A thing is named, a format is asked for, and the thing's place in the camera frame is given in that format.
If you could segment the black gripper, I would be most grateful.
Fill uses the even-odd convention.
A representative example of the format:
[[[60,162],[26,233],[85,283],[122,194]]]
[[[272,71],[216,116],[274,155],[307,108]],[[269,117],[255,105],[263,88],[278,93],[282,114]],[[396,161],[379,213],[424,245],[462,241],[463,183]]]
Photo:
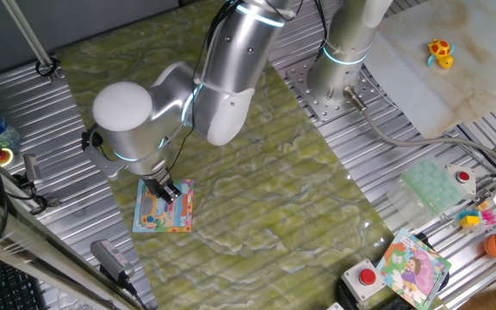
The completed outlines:
[[[151,175],[141,177],[146,187],[153,194],[166,203],[172,204],[183,192],[171,180],[170,172],[167,168],[162,168]]]

